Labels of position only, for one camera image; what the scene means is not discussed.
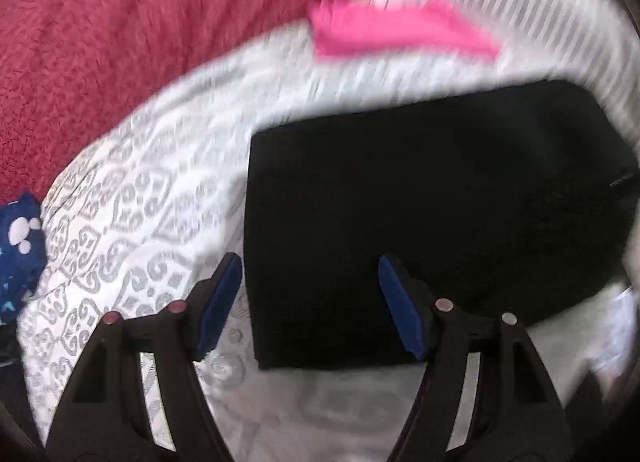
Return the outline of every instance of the white sheet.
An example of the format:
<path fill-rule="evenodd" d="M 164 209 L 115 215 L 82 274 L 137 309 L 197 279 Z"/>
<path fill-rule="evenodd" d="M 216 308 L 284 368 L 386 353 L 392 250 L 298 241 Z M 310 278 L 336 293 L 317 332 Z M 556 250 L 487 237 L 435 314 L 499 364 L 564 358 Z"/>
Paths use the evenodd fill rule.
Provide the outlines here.
<path fill-rule="evenodd" d="M 550 77 L 585 84 L 638 142 L 640 45 L 612 0 L 453 1 L 505 42 L 495 64 L 428 52 L 318 63 L 301 22 L 165 88 L 59 176 L 43 204 L 49 264 L 19 320 L 44 437 L 105 311 L 158 311 L 210 276 L 225 251 L 241 252 L 248 147 L 258 128 Z M 633 297 L 619 294 L 607 289 L 533 332 L 562 398 L 586 361 L 605 367 L 605 380 L 622 364 Z M 170 446 L 149 356 L 142 366 L 152 429 Z M 384 460 L 422 373 L 421 366 L 258 372 L 244 289 L 220 345 L 197 370 L 236 460 L 282 462 Z"/>

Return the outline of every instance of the rivet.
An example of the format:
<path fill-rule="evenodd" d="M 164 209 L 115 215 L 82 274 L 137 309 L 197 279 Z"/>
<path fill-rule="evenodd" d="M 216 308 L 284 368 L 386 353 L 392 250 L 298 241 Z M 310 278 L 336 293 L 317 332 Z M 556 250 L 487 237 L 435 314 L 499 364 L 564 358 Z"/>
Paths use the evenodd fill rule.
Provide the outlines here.
<path fill-rule="evenodd" d="M 176 299 L 166 307 L 169 309 L 169 312 L 172 312 L 173 314 L 180 314 L 180 312 L 184 312 L 187 309 L 187 302 L 183 299 Z"/>
<path fill-rule="evenodd" d="M 436 309 L 441 312 L 451 312 L 453 311 L 453 302 L 447 298 L 440 298 L 436 301 Z"/>
<path fill-rule="evenodd" d="M 518 322 L 518 318 L 511 312 L 505 312 L 504 314 L 502 314 L 502 321 L 504 321 L 507 325 L 515 325 Z"/>
<path fill-rule="evenodd" d="M 104 316 L 102 316 L 102 322 L 105 325 L 113 325 L 117 320 L 122 319 L 122 314 L 117 311 L 107 312 Z"/>

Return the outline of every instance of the blue fabric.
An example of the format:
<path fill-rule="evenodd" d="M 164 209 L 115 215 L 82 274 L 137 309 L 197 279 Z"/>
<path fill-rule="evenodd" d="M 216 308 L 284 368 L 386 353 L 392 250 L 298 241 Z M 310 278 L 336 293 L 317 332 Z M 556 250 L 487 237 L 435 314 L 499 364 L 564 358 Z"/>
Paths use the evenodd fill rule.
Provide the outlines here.
<path fill-rule="evenodd" d="M 381 257 L 378 262 L 378 283 L 385 295 L 402 345 L 418 361 L 424 361 L 427 357 L 427 346 L 424 343 L 420 314 L 387 257 Z"/>
<path fill-rule="evenodd" d="M 40 227 L 40 205 L 30 193 L 0 207 L 0 325 L 20 313 L 47 264 Z"/>
<path fill-rule="evenodd" d="M 195 348 L 197 357 L 204 357 L 218 344 L 241 282 L 242 260 L 236 255 L 220 278 L 200 319 L 200 334 Z"/>

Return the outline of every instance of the bed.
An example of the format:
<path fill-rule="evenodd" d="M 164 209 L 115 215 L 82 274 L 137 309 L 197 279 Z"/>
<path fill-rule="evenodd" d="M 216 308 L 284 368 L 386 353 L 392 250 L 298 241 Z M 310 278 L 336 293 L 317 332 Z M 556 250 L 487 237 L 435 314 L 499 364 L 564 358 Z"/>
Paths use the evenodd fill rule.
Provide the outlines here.
<path fill-rule="evenodd" d="M 419 52 L 321 63 L 298 22 L 195 69 L 82 150 L 44 200 L 49 265 L 18 324 L 43 438 L 104 312 L 156 312 L 210 276 L 225 251 L 242 252 L 248 144 L 257 129 L 337 106 L 565 78 L 589 88 L 638 143 L 640 42 L 615 0 L 451 1 L 502 39 L 496 64 Z M 639 252 L 632 241 L 632 276 Z M 635 294 L 617 283 L 530 331 L 563 402 L 588 365 L 612 386 L 628 364 L 635 318 Z M 156 442 L 171 447 L 153 359 L 143 354 L 141 365 Z M 423 367 L 260 372 L 241 288 L 218 348 L 196 369 L 236 460 L 377 461 L 392 448 Z M 450 445 L 464 436 L 461 419 Z"/>
<path fill-rule="evenodd" d="M 149 96 L 309 1 L 0 0 L 0 203 L 41 200 Z"/>

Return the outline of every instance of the blue clamp pad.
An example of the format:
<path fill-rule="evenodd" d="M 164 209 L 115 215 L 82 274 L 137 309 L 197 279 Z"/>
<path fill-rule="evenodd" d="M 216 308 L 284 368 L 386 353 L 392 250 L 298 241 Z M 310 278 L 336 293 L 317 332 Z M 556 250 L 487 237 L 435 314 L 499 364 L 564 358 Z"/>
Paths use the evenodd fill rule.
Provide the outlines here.
<path fill-rule="evenodd" d="M 402 345 L 418 361 L 424 361 L 428 346 L 425 343 L 424 324 L 420 312 L 388 255 L 381 257 L 378 262 L 378 283 L 385 295 Z"/>
<path fill-rule="evenodd" d="M 242 260 L 234 253 L 228 254 L 232 255 L 232 258 L 226 266 L 224 261 L 221 262 L 220 267 L 224 270 L 220 273 L 220 280 L 213 289 L 211 299 L 200 318 L 198 342 L 193 351 L 198 359 L 202 359 L 218 345 L 226 318 L 229 316 L 242 282 Z"/>

